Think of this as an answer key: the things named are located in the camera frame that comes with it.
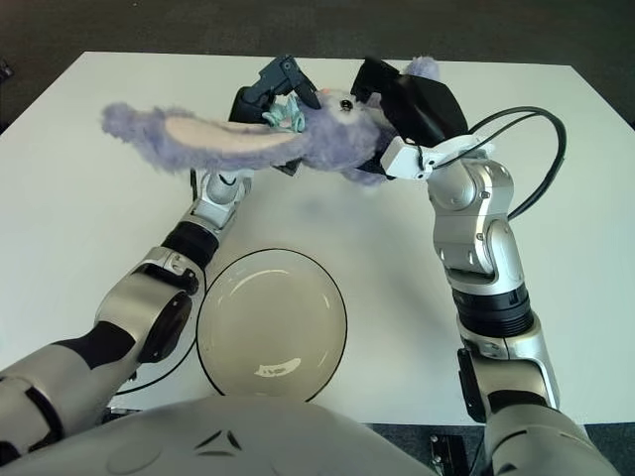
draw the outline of pink inner ear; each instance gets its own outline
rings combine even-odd
[[[186,146],[227,153],[261,151],[299,136],[292,132],[276,132],[264,124],[214,123],[190,117],[169,117],[166,131]]]

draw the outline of plush toy eye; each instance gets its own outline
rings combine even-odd
[[[339,101],[339,107],[341,107],[341,110],[345,112],[352,111],[353,103],[350,102],[348,99],[343,99]]]

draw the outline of white plate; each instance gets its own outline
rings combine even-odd
[[[196,328],[198,358],[223,395],[309,400],[330,380],[346,342],[346,309],[332,277],[289,250],[229,265]]]

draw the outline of silver arm segment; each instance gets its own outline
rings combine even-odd
[[[468,413],[486,422],[493,475],[617,475],[583,431],[558,412],[556,383],[542,326],[529,306],[508,212],[509,172],[489,160],[491,146],[460,136],[433,149],[395,139],[384,170],[428,182],[435,250],[458,310],[458,351]]]
[[[93,329],[0,372],[0,466],[94,426],[142,363],[165,359],[204,295],[204,269],[251,171],[207,175],[201,197],[101,303]]]

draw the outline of purple plush toy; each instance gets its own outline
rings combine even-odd
[[[431,58],[414,59],[405,73],[439,80]],[[205,121],[183,109],[138,112],[122,103],[106,107],[102,127],[169,172],[259,170],[302,158],[313,169],[341,172],[363,184],[383,181],[383,176],[357,169],[396,135],[378,107],[379,98],[375,95],[363,104],[335,90],[319,91],[317,98],[321,109],[298,104],[306,123],[302,133],[264,124]],[[350,101],[352,109],[342,108],[343,100]]]

